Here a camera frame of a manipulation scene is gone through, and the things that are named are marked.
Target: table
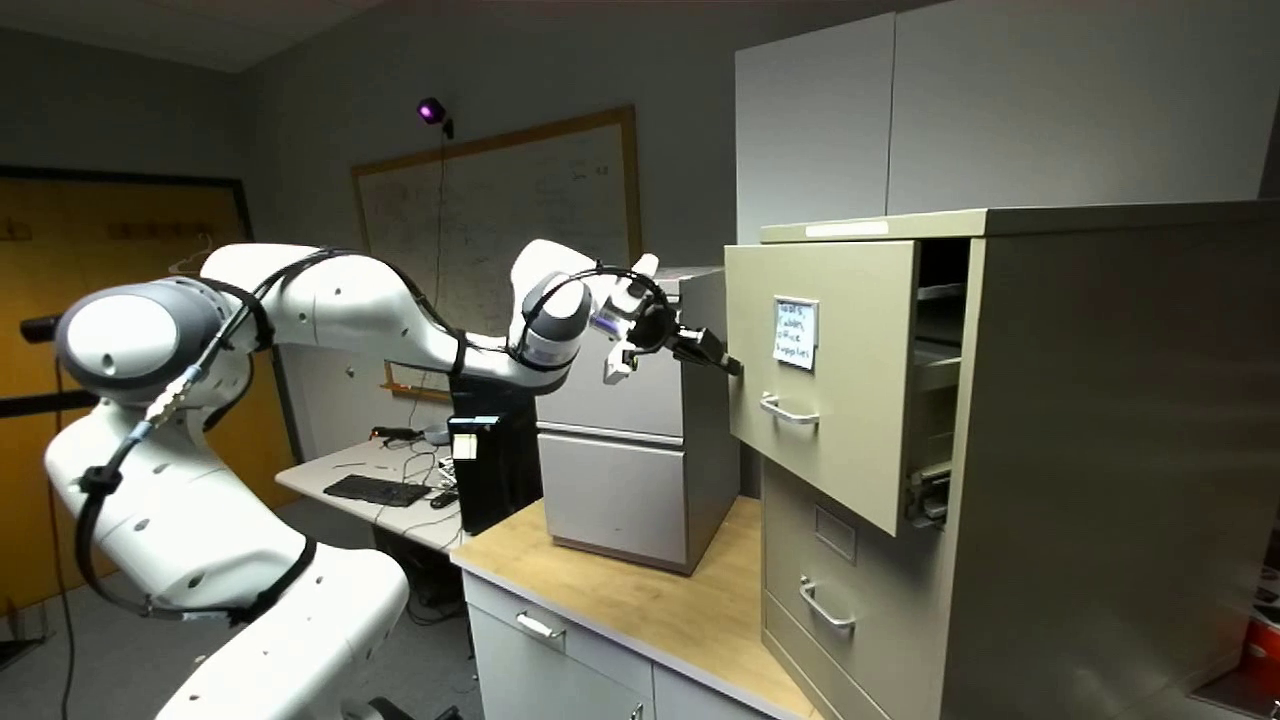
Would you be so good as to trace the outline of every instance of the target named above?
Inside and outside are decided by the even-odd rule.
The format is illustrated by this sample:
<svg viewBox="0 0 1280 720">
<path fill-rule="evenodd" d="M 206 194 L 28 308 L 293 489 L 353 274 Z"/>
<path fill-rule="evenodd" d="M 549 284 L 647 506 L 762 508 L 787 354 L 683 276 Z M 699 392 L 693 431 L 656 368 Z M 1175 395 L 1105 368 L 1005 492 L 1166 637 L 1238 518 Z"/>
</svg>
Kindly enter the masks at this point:
<svg viewBox="0 0 1280 720">
<path fill-rule="evenodd" d="M 324 489 L 345 480 L 347 474 L 427 483 L 431 492 L 407 508 L 328 497 Z M 431 447 L 427 442 L 412 442 L 412 443 L 366 442 L 366 443 L 316 456 L 308 463 L 286 470 L 277 474 L 277 480 L 302 497 L 314 497 L 336 511 L 359 518 L 431 554 L 447 554 L 451 545 L 466 541 L 461 506 L 431 508 L 431 497 L 445 483 L 451 483 L 451 462 L 447 462 L 447 447 Z"/>
</svg>

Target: wooden desk surface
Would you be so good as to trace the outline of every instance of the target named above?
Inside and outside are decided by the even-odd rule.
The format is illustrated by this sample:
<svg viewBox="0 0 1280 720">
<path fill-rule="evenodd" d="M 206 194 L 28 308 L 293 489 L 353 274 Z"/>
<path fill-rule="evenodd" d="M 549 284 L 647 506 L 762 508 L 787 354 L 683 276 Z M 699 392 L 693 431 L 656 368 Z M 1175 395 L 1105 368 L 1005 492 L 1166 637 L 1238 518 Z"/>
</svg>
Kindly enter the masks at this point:
<svg viewBox="0 0 1280 720">
<path fill-rule="evenodd" d="M 451 562 L 774 717 L 821 717 L 762 644 L 762 501 L 738 501 L 693 578 L 554 545 L 544 506 Z"/>
</svg>

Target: metal cabinet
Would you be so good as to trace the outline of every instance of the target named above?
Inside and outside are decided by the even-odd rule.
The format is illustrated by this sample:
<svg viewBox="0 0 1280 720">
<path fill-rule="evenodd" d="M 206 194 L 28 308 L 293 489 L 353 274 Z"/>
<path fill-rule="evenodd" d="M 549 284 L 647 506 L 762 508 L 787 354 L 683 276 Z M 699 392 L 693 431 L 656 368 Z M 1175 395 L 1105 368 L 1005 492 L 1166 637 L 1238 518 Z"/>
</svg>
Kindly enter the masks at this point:
<svg viewBox="0 0 1280 720">
<path fill-rule="evenodd" d="M 1218 717 L 1280 506 L 1280 210 L 730 248 L 763 640 L 833 717 Z"/>
<path fill-rule="evenodd" d="M 659 284 L 688 328 L 725 336 L 719 267 L 659 274 Z M 590 332 L 563 390 L 537 400 L 554 536 L 688 578 L 742 497 L 725 374 L 646 356 L 632 382 L 608 383 L 608 347 Z"/>
</svg>

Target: lab room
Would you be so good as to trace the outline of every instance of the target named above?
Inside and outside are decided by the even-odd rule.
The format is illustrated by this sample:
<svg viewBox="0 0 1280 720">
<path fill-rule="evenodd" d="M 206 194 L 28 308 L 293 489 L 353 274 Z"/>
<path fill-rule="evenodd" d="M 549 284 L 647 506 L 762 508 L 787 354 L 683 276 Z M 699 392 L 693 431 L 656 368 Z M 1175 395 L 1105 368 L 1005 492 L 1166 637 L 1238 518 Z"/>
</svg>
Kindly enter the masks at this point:
<svg viewBox="0 0 1280 720">
<path fill-rule="evenodd" d="M 1278 720 L 1278 0 L 0 0 L 0 717 Z"/>
</svg>

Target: wall cabinet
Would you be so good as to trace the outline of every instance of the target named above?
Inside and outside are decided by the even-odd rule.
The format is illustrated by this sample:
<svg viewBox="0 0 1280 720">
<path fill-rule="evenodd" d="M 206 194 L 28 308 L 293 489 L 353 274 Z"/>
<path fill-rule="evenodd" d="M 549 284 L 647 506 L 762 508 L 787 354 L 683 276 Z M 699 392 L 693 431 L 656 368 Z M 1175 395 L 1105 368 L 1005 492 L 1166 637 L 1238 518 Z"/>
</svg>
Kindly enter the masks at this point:
<svg viewBox="0 0 1280 720">
<path fill-rule="evenodd" d="M 1278 28 L 1274 0 L 966 0 L 745 48 L 738 231 L 974 203 L 1248 200 L 1278 144 Z"/>
</svg>

